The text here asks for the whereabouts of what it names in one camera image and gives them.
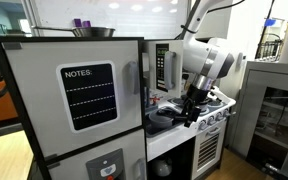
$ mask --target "refrigerator door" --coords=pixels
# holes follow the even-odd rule
[[[144,130],[123,136],[59,162],[53,180],[145,180]]]
[[[142,125],[138,40],[53,39],[2,43],[44,157]]]

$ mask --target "chalkboard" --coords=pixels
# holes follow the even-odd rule
[[[73,131],[118,119],[114,73],[111,61],[65,64],[57,68],[65,109]]]

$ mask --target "stove knob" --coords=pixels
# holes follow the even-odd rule
[[[225,109],[224,113],[223,113],[223,117],[228,117],[230,116],[230,112],[228,111],[228,109]]]
[[[208,120],[207,120],[207,124],[208,125],[213,125],[215,123],[216,123],[216,121],[215,121],[214,116],[211,116],[211,117],[208,118]]]
[[[198,130],[204,130],[207,128],[207,124],[206,124],[206,121],[203,120],[201,121],[199,124],[198,124]]]
[[[216,121],[222,121],[225,117],[222,115],[221,112],[217,113],[216,114]]]

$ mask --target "wooden floor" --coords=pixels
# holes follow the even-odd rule
[[[266,178],[264,173],[224,149],[221,168],[214,171],[206,180],[265,180]]]
[[[0,180],[26,180],[33,154],[23,131],[0,137]]]

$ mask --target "cabinet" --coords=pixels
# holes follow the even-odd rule
[[[258,168],[288,159],[288,64],[248,63],[231,149]]]

